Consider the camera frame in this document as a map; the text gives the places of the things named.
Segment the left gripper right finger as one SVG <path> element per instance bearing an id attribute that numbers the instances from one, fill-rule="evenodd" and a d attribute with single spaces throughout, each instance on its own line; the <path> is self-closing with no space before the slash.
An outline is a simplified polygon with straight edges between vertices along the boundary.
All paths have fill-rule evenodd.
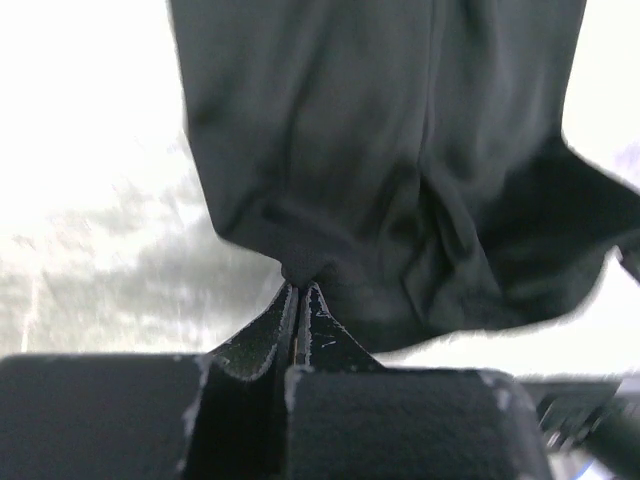
<path id="1" fill-rule="evenodd" d="M 373 382 L 385 372 L 331 315 L 319 287 L 310 287 L 285 376 L 287 479 L 377 475 L 383 421 Z"/>

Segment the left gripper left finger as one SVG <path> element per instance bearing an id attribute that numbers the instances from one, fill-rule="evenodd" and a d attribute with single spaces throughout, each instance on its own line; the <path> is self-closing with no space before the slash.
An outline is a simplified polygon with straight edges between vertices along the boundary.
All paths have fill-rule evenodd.
<path id="1" fill-rule="evenodd" d="M 267 479 L 282 469 L 284 377 L 299 291 L 283 285 L 266 310 L 201 357 L 206 379 L 190 408 L 189 479 Z"/>

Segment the black t shirt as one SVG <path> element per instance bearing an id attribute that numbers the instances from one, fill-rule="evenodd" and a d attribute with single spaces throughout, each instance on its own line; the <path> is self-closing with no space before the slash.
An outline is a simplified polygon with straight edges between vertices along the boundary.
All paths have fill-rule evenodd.
<path id="1" fill-rule="evenodd" d="M 175 1 L 216 233 L 368 350 L 575 310 L 639 196 L 562 115 L 582 1 Z"/>

